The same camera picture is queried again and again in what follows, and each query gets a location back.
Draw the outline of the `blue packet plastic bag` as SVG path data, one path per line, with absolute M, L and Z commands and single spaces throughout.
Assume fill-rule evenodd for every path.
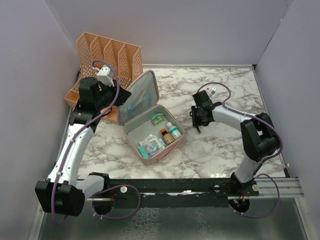
M 132 104 L 126 108 L 130 116 L 135 116 L 143 112 L 152 105 L 152 95 L 150 93 L 142 96 L 136 104 Z

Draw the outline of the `white medicine bottle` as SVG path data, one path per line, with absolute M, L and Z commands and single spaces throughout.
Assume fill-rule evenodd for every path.
M 172 135 L 172 137 L 177 140 L 179 139 L 181 136 L 182 136 L 182 133 L 178 130 L 178 128 L 173 125 L 171 122 L 168 122 L 166 124 L 168 130 L 169 130 L 169 133 Z

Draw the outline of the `small teal plastic piece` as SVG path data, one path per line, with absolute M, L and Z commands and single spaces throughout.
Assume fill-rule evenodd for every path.
M 153 120 L 153 119 L 156 119 L 156 118 L 160 118 L 160 117 L 162 117 L 162 116 L 163 116 L 162 113 L 157 113 L 157 114 L 155 114 L 154 116 L 152 116 L 151 119 Z

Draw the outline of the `small green box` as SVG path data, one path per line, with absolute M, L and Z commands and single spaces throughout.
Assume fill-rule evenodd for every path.
M 159 124 L 160 122 L 162 122 L 163 120 L 164 120 L 164 116 L 158 117 L 158 118 L 155 118 L 155 119 L 151 119 L 151 122 L 152 122 L 154 125 L 157 125 L 157 124 Z

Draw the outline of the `brown bottle orange cap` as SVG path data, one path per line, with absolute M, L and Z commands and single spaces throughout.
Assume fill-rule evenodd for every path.
M 165 128 L 162 128 L 160 130 L 160 133 L 161 133 L 162 139 L 166 145 L 170 145 L 175 141 L 174 137 Z

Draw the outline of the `pink medicine kit case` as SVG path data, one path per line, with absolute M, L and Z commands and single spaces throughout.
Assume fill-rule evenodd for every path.
M 130 145 L 134 153 L 140 158 L 141 162 L 145 165 L 155 164 L 166 158 L 182 144 L 185 137 L 185 130 L 167 108 L 158 104 L 160 93 L 154 71 L 147 70 L 143 72 L 127 90 L 131 92 L 131 96 L 125 104 L 120 106 L 117 110 L 118 123 L 122 126 L 123 134 L 127 143 Z M 148 93 L 152 95 L 151 106 L 137 115 L 129 115 L 126 110 L 127 107 L 135 105 L 141 97 Z M 151 121 L 151 117 L 155 114 L 163 114 L 164 117 L 163 121 L 157 125 L 154 125 Z M 171 122 L 176 126 L 182 136 L 170 145 L 166 145 L 163 141 L 165 148 L 161 152 L 148 159 L 143 158 L 138 150 L 139 142 L 150 134 L 163 140 L 160 130 L 166 129 L 170 132 L 167 127 L 168 122 Z

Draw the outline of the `alcohol wipes plastic bag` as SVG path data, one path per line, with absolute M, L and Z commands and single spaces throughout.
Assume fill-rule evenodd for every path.
M 149 158 L 158 154 L 165 148 L 163 140 L 153 134 L 148 135 L 142 141 L 140 141 L 139 146 L 144 147 L 144 149 L 148 153 Z

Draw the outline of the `blue item plastic bag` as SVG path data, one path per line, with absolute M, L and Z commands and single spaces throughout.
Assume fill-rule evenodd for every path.
M 146 152 L 146 150 L 145 150 L 145 148 L 143 146 L 139 146 L 138 147 L 138 151 L 140 152 L 141 156 L 144 159 L 148 159 L 149 158 L 149 155 L 148 155 L 148 153 Z

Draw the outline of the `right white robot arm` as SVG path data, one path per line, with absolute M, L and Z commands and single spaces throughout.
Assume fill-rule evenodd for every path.
M 223 123 L 240 131 L 245 155 L 238 169 L 231 174 L 229 189 L 236 196 L 242 195 L 263 163 L 283 148 L 270 116 L 264 112 L 252 115 L 232 109 L 224 102 L 212 102 L 204 90 L 193 94 L 192 98 L 195 106 L 191 107 L 189 114 L 192 126 L 198 131 L 199 127 L 206 127 L 211 122 Z

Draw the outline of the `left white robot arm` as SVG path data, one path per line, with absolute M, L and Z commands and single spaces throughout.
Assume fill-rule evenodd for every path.
M 77 217 L 85 201 L 91 196 L 103 198 L 111 190 L 107 176 L 92 173 L 77 182 L 80 163 L 96 128 L 113 106 L 121 106 L 131 93 L 120 86 L 116 78 L 112 84 L 96 77 L 79 81 L 79 99 L 70 114 L 67 136 L 58 160 L 45 180 L 38 181 L 35 193 L 44 212 Z

